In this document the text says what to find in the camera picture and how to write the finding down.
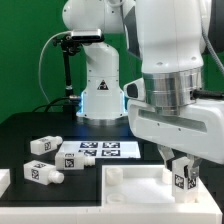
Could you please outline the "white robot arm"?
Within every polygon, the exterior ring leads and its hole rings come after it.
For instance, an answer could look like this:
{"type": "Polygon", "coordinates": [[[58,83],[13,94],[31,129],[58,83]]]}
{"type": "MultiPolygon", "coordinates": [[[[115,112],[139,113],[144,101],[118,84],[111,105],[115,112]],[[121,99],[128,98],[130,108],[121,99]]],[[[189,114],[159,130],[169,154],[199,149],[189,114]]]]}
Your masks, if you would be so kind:
{"type": "Polygon", "coordinates": [[[79,31],[123,32],[142,61],[142,77],[124,86],[132,133],[188,155],[187,176],[203,159],[224,164],[224,93],[202,88],[202,52],[211,0],[68,0],[62,18],[79,31]]]}

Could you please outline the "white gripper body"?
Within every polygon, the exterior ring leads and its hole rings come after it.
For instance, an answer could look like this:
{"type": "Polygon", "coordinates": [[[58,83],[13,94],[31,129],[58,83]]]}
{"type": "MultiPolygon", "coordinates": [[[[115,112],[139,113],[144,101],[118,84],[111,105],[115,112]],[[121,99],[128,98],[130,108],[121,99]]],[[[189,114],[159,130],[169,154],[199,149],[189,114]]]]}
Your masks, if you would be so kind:
{"type": "Polygon", "coordinates": [[[199,99],[179,116],[162,116],[149,104],[129,100],[128,119],[138,138],[224,164],[223,101],[199,99]]]}

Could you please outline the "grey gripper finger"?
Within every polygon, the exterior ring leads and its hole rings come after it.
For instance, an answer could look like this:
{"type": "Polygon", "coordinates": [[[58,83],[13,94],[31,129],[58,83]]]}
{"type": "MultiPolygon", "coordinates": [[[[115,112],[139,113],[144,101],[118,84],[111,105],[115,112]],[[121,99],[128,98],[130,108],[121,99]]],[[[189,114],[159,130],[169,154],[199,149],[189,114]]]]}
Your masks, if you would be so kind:
{"type": "Polygon", "coordinates": [[[158,151],[164,161],[164,166],[169,171],[172,170],[172,161],[174,160],[174,153],[173,150],[170,147],[166,147],[163,145],[157,146],[158,151]]]}
{"type": "Polygon", "coordinates": [[[188,178],[196,179],[199,176],[199,167],[202,162],[202,159],[198,156],[194,156],[191,154],[187,155],[189,163],[187,165],[188,178]]]}

